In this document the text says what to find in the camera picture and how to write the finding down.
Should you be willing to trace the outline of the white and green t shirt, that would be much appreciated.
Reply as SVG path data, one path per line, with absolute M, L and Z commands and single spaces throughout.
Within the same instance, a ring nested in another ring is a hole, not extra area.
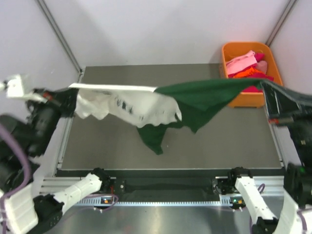
M 168 86 L 105 85 L 72 83 L 78 90 L 75 113 L 80 118 L 108 115 L 136 126 L 143 143 L 155 154 L 168 128 L 188 127 L 193 133 L 259 78 L 207 79 Z

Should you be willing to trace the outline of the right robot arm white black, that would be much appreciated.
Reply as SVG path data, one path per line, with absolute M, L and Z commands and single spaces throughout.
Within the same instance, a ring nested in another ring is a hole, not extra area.
M 312 97 L 270 81 L 261 83 L 268 122 L 285 127 L 299 162 L 288 161 L 278 191 L 283 196 L 279 216 L 268 207 L 251 171 L 231 169 L 227 185 L 239 193 L 250 215 L 252 234 L 310 234 L 312 232 Z

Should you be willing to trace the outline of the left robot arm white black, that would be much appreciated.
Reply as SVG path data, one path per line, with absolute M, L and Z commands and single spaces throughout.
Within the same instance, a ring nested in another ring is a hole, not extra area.
M 0 117 L 0 214 L 3 233 L 42 234 L 89 195 L 110 190 L 110 177 L 101 168 L 63 191 L 32 196 L 32 177 L 38 166 L 30 158 L 45 153 L 61 118 L 74 116 L 78 89 L 34 89 L 26 99 L 26 122 Z

